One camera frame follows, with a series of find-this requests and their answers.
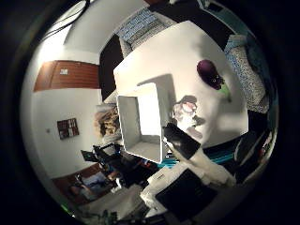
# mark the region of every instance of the cardboard box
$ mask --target cardboard box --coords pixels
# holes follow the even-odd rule
[[[117,96],[125,150],[160,163],[167,154],[162,127],[169,122],[168,92],[150,82]]]

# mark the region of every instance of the wooden wall panel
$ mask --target wooden wall panel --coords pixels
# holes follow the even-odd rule
[[[51,89],[51,81],[56,65],[56,61],[46,62],[42,65],[37,75],[37,80],[34,88],[35,92]]]
[[[34,91],[60,88],[99,88],[98,65],[62,60],[44,63]]]
[[[61,75],[61,69],[67,69],[67,75]],[[98,66],[81,62],[58,62],[53,72],[51,88],[73,87],[98,88]]]

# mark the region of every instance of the framed picture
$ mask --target framed picture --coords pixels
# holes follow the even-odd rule
[[[57,128],[61,140],[79,135],[76,118],[57,121]]]

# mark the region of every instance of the white wall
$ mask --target white wall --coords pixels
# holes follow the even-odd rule
[[[99,53],[125,18],[147,6],[143,0],[96,0],[73,25],[65,44],[68,48]]]
[[[34,139],[41,162],[51,178],[68,175],[91,165],[91,162],[83,160],[80,150],[90,151],[93,144],[99,143],[93,127],[97,104],[96,89],[58,89],[33,95]],[[60,140],[56,122],[74,117],[80,135]]]
[[[73,24],[67,45],[64,42],[71,26],[42,42],[26,71],[20,102],[22,137],[37,177],[58,203],[72,205],[55,188],[51,178],[86,167],[87,163],[78,153],[80,149],[88,150],[97,142],[91,120],[98,102],[98,92],[66,89],[33,93],[38,71],[43,62],[59,59],[98,64],[99,52],[111,37],[115,26],[143,6],[146,6],[143,0],[96,0],[83,17]],[[59,20],[81,7],[82,4],[78,4]],[[60,141],[56,120],[70,117],[78,119],[81,134]]]

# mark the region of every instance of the white table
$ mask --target white table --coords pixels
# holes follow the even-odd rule
[[[231,103],[199,77],[196,66],[203,59],[215,63],[231,90]],[[205,120],[196,127],[202,134],[202,147],[225,143],[248,132],[248,111],[238,78],[216,42],[190,21],[146,40],[113,74],[118,94],[140,83],[155,82],[169,91],[172,106],[184,96],[196,97],[197,115]]]

